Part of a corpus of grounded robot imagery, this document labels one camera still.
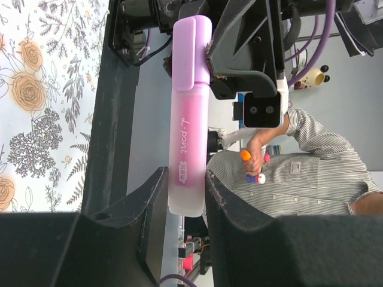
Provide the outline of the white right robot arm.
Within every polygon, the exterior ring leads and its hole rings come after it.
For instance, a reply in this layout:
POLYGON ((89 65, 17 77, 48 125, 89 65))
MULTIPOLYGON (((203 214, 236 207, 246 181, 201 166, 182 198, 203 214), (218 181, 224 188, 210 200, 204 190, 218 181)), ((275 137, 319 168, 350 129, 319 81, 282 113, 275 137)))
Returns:
POLYGON ((211 90, 223 100, 277 95, 288 48, 282 21, 299 18, 297 1, 112 1, 110 9, 108 44, 128 66, 143 64, 133 47, 137 33, 158 28, 172 35, 187 18, 210 24, 204 58, 211 90))

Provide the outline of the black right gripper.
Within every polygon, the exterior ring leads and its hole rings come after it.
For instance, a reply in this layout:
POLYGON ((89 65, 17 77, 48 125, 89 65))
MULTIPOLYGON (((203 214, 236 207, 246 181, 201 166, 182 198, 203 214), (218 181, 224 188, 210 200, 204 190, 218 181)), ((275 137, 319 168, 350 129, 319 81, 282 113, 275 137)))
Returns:
POLYGON ((179 19, 206 16, 212 37, 206 48, 210 89, 219 100, 250 91, 256 78, 284 78, 280 1, 192 1, 179 19))

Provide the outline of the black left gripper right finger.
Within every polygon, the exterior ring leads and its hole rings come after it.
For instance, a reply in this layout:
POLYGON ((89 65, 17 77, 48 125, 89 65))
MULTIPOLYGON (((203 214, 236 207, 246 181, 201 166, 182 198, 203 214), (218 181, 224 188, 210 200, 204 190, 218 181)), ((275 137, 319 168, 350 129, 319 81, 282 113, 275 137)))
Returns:
POLYGON ((215 286, 381 286, 380 216, 272 218, 205 176, 215 286))

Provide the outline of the person's hand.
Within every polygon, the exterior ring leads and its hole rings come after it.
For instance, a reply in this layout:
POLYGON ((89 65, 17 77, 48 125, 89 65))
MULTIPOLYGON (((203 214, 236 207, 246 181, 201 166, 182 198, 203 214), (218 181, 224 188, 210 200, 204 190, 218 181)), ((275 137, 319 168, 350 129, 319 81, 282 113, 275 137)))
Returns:
POLYGON ((250 153, 251 158, 244 163, 244 170, 247 175, 257 176, 261 173, 264 155, 262 148, 270 141, 268 132, 258 130, 254 136, 247 143, 247 151, 250 153))

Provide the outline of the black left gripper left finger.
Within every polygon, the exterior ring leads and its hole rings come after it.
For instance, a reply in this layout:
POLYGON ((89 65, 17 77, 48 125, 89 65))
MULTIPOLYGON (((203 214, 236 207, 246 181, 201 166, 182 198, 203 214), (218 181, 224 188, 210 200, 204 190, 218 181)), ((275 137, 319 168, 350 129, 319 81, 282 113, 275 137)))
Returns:
POLYGON ((2 286, 158 286, 168 170, 94 214, 3 213, 2 286))

